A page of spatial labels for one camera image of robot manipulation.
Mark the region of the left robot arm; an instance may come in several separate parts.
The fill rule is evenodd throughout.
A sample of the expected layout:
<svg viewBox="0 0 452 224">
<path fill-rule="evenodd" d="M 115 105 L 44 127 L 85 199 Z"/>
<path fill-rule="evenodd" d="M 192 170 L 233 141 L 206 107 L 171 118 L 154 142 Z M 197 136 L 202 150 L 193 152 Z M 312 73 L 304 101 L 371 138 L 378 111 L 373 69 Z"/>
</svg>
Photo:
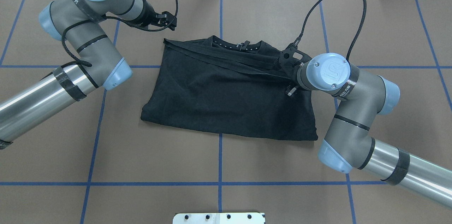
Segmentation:
<svg viewBox="0 0 452 224">
<path fill-rule="evenodd" d="M 39 14 L 42 29 L 72 58 L 1 104 L 1 149 L 99 87 L 111 90 L 133 72 L 100 23 L 114 19 L 150 32 L 175 30 L 177 13 L 157 13 L 147 0 L 55 0 Z"/>
</svg>

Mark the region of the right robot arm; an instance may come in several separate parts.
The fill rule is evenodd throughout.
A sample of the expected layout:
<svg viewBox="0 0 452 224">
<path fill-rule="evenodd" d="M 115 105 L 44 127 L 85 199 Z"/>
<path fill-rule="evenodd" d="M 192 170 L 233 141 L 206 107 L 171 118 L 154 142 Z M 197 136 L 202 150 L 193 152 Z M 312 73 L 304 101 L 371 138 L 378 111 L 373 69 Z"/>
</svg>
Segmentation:
<svg viewBox="0 0 452 224">
<path fill-rule="evenodd" d="M 369 136 L 375 117 L 391 113 L 399 102 L 397 84 L 332 52 L 311 59 L 286 50 L 278 62 L 302 90 L 322 91 L 340 100 L 318 153 L 323 164 L 342 173 L 363 170 L 451 208 L 450 170 Z"/>
</svg>

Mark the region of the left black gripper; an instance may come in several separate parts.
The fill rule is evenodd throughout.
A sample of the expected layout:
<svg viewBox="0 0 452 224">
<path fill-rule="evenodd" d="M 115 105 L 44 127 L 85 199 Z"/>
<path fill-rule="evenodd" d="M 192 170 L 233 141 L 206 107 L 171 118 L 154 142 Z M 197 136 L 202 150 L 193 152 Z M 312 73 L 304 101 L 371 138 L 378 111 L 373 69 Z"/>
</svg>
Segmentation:
<svg viewBox="0 0 452 224">
<path fill-rule="evenodd" d="M 141 26 L 148 29 L 149 25 L 160 26 L 160 29 L 155 31 L 162 31 L 164 29 L 170 29 L 174 31 L 177 27 L 177 16 L 178 16 L 178 3 L 176 3 L 175 14 L 171 14 L 168 11 L 162 13 L 155 12 L 152 5 L 146 3 L 143 7 L 144 15 L 142 17 Z"/>
</svg>

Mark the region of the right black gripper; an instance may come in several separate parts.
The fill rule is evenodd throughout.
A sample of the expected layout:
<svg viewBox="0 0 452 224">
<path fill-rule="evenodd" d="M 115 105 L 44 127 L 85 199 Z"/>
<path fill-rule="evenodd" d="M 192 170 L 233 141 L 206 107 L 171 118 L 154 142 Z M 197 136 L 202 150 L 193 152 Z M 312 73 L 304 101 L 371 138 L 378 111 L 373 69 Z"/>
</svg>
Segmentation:
<svg viewBox="0 0 452 224">
<path fill-rule="evenodd" d="M 298 82 L 297 73 L 300 69 L 303 68 L 303 65 L 285 65 L 285 73 L 288 78 L 291 80 L 286 89 L 287 96 L 294 96 L 299 91 L 304 91 L 305 89 Z"/>
</svg>

